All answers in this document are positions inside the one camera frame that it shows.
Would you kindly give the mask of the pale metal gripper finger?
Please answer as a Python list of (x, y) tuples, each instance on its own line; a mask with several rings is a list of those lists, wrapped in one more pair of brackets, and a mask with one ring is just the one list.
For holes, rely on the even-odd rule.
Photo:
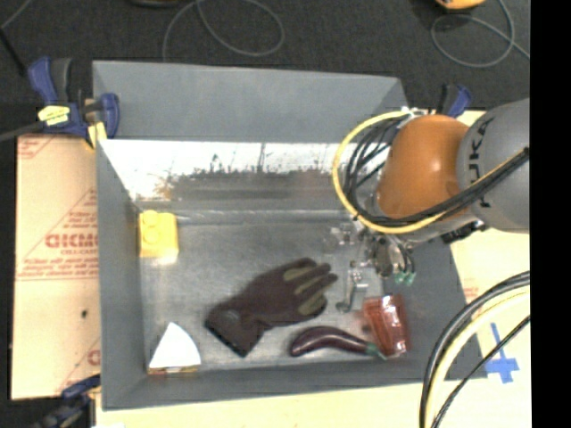
[(328, 236), (328, 250), (340, 251), (353, 247), (358, 242), (358, 228), (353, 223), (332, 226)]
[(362, 270), (348, 272), (344, 282), (343, 298), (335, 305), (341, 313), (349, 313), (361, 309), (362, 302), (368, 292), (368, 279)]

